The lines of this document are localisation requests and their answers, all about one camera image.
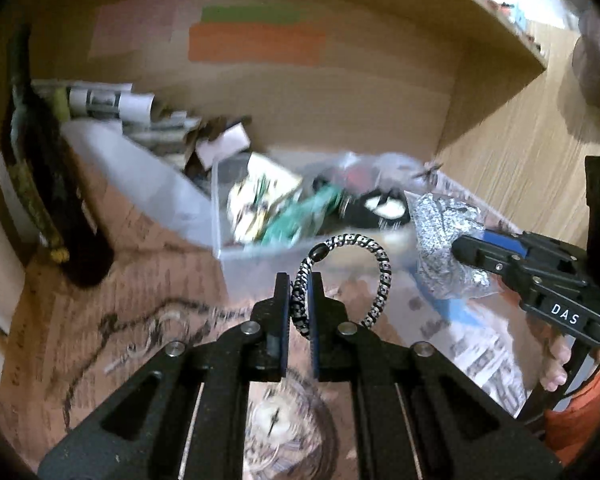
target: metal rivet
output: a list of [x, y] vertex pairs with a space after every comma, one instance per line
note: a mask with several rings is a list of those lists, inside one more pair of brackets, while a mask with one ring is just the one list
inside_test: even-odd
[[435, 346], [426, 341], [418, 341], [417, 343], [414, 343], [411, 348], [413, 348], [416, 355], [419, 355], [420, 357], [431, 357], [436, 352]]
[[240, 325], [243, 334], [253, 335], [260, 331], [260, 324], [257, 321], [245, 321]]
[[344, 321], [338, 325], [338, 332], [342, 335], [354, 335], [358, 331], [355, 323]]
[[171, 341], [164, 347], [164, 352], [169, 357], [178, 357], [184, 354], [186, 348], [187, 346], [182, 341]]

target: green object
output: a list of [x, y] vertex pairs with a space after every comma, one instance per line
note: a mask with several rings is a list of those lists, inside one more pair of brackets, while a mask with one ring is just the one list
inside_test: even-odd
[[202, 9], [202, 23], [270, 23], [271, 25], [293, 25], [301, 19], [300, 12], [293, 6], [208, 6]]
[[262, 243], [285, 243], [291, 246], [301, 238], [317, 235], [324, 217], [340, 205], [341, 197], [341, 189], [326, 185], [312, 197], [291, 204], [269, 223]]

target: green paper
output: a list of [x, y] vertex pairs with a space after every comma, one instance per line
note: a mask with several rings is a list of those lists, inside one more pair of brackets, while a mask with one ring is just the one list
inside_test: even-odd
[[202, 23], [270, 23], [271, 25], [293, 25], [301, 19], [300, 12], [293, 6], [208, 6], [202, 9]]

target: clear plastic container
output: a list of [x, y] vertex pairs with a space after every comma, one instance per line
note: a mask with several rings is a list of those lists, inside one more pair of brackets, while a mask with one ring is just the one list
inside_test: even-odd
[[[315, 177], [331, 168], [346, 168], [354, 164], [365, 164], [368, 168], [382, 168], [371, 172], [369, 189], [357, 189], [359, 193], [375, 189], [381, 182], [386, 169], [382, 156], [358, 156], [354, 153], [324, 154], [309, 152], [276, 152], [269, 155], [272, 160], [285, 168], [304, 177], [302, 185], [310, 188]], [[329, 236], [339, 234], [333, 232], [315, 238], [302, 240], [292, 247], [286, 245], [249, 244], [234, 242], [231, 224], [226, 216], [226, 202], [229, 190], [236, 182], [247, 176], [249, 153], [240, 153], [231, 158], [216, 162], [211, 175], [212, 204], [212, 236], [214, 255], [220, 261], [230, 301], [241, 301], [247, 298], [265, 298], [273, 293], [276, 274], [286, 272], [291, 279], [296, 276], [298, 267], [314, 245], [325, 241]], [[343, 229], [341, 233], [352, 232]], [[327, 258], [315, 268], [323, 274], [325, 286], [329, 282], [347, 279], [355, 269], [360, 269], [360, 261], [375, 267], [375, 260], [366, 251], [360, 250], [359, 258]]]

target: wooden wall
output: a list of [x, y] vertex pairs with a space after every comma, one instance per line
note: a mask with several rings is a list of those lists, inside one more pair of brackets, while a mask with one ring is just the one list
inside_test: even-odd
[[519, 227], [584, 246], [584, 157], [600, 155], [600, 110], [584, 102], [571, 70], [578, 34], [539, 24], [534, 31], [548, 69], [530, 84], [524, 67], [467, 50], [438, 158]]

